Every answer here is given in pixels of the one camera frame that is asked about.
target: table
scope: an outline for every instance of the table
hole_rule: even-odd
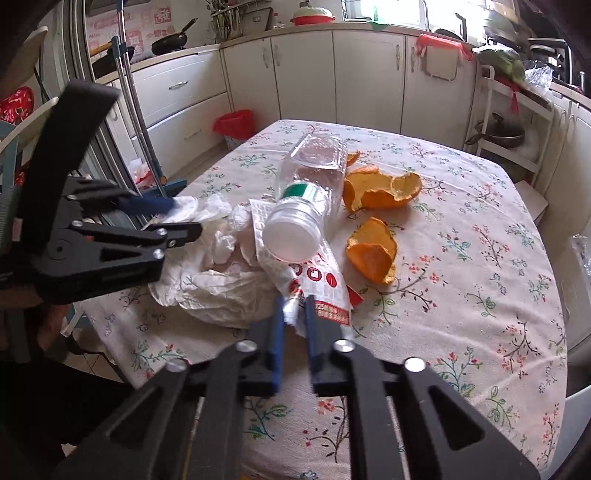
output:
[[[416,171],[423,191],[390,211],[340,212],[331,247],[364,301],[353,312],[356,341],[376,356],[428,361],[538,468],[551,461],[566,395],[560,302],[540,236],[509,177],[496,164],[400,135],[342,125],[278,121],[229,153],[184,194],[233,204],[274,193],[281,159],[307,131],[335,134],[360,150],[358,164]],[[348,236],[371,215],[398,242],[397,279],[366,281],[345,258]],[[170,358],[209,359],[244,335],[160,307],[145,287],[83,304],[99,336],[135,385]],[[306,343],[288,329],[280,395],[246,405],[248,478],[348,479],[342,398],[309,386]]]

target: red bowl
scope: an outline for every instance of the red bowl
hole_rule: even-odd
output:
[[[291,19],[294,25],[312,25],[315,23],[330,23],[334,22],[336,17],[327,17],[325,15],[304,15],[303,17],[295,17]]]

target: white wrapper with red print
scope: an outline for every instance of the white wrapper with red print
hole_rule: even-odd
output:
[[[349,293],[335,256],[325,239],[318,253],[303,264],[288,264],[271,255],[262,241],[262,230],[275,203],[250,200],[255,231],[256,257],[271,281],[285,297],[286,324],[306,336],[304,298],[314,295],[318,317],[341,325],[343,338],[353,339]]]

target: black pants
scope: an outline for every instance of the black pants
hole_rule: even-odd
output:
[[[133,391],[45,357],[0,362],[0,420],[42,478],[64,459],[61,444],[78,445]]]

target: person's hand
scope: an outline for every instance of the person's hand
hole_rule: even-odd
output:
[[[0,310],[30,309],[43,303],[33,286],[18,286],[0,290]],[[61,321],[66,316],[70,305],[49,305],[43,323],[37,332],[37,343],[47,350],[61,331]],[[0,325],[0,350],[8,348],[8,337]]]

